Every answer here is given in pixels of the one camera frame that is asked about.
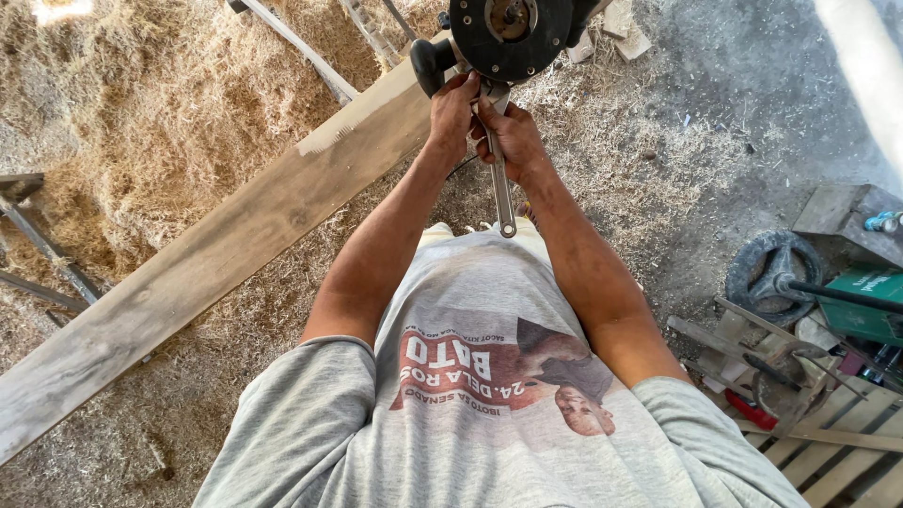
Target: black tire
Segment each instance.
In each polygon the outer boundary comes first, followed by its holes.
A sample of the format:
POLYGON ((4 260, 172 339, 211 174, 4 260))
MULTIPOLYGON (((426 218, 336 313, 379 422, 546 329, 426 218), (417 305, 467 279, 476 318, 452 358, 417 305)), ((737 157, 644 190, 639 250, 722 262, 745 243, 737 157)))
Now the black tire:
POLYGON ((780 312, 761 312, 756 305, 757 302, 753 301, 749 295, 749 278, 752 270, 763 256, 781 247, 790 247, 803 261, 805 282, 822 284, 822 261, 808 241, 792 231, 768 231, 758 235, 737 251, 737 255, 728 266, 728 275, 724 279, 724 292, 732 303, 775 325, 786 326, 806 315, 812 310, 815 303, 792 302, 790 307, 780 312))

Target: hand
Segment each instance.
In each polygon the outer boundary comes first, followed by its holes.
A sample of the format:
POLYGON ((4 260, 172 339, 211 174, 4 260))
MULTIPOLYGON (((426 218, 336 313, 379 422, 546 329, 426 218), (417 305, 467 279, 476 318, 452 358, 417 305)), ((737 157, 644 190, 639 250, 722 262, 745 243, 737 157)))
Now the hand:
POLYGON ((470 101, 479 92, 479 74, 458 74, 433 94, 428 146, 447 152, 452 162, 467 154, 467 133, 476 123, 470 101))
MULTIPOLYGON (((508 102, 505 115, 500 115, 489 103, 486 96, 479 98, 479 119, 487 127, 498 133, 498 141, 505 154, 505 173, 514 182, 520 183, 521 178, 530 170, 548 167, 548 157, 545 156, 543 141, 539 137, 536 122, 528 111, 517 107, 514 102, 508 102)), ((486 129, 478 124, 470 133, 473 139, 486 137, 486 129)), ((489 141, 482 139, 477 143, 477 154, 483 162, 492 164, 496 157, 489 151, 489 141)))

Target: black handle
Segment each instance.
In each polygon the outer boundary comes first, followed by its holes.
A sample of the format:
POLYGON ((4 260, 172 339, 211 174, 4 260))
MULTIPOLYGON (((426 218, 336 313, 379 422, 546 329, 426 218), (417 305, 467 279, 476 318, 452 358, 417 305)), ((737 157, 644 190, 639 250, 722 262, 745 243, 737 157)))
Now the black handle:
POLYGON ((759 369, 762 373, 766 374, 769 378, 777 381, 779 384, 783 384, 793 391, 800 391, 802 388, 790 378, 788 378, 783 372, 778 371, 771 365, 765 363, 764 360, 759 358, 758 356, 753 356, 749 353, 743 354, 743 360, 746 360, 746 363, 749 364, 750 367, 754 369, 759 369))
POLYGON ((458 63, 451 47, 452 42, 448 39, 439 41, 437 44, 417 39, 411 45, 411 64, 414 66, 414 75, 427 97, 431 98, 434 93, 445 86, 445 71, 458 63))

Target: gray t-shirt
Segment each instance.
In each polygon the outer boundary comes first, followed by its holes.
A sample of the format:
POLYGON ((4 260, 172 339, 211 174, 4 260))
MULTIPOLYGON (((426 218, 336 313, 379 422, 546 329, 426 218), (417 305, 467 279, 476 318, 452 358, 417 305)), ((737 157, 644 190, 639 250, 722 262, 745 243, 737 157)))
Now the gray t-shirt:
POLYGON ((494 231, 417 251, 375 352, 320 337, 248 384, 195 506, 318 505, 806 506, 695 387, 628 390, 494 231))

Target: wheel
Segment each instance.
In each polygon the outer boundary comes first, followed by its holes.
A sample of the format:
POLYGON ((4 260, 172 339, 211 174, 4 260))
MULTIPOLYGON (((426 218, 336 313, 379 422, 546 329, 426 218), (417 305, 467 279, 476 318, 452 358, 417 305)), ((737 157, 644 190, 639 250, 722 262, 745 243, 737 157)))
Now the wheel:
POLYGON ((728 266, 727 299, 778 326, 806 315, 815 299, 800 291, 781 291, 776 283, 795 278, 822 284, 822 261, 808 241, 791 231, 769 231, 744 245, 728 266))

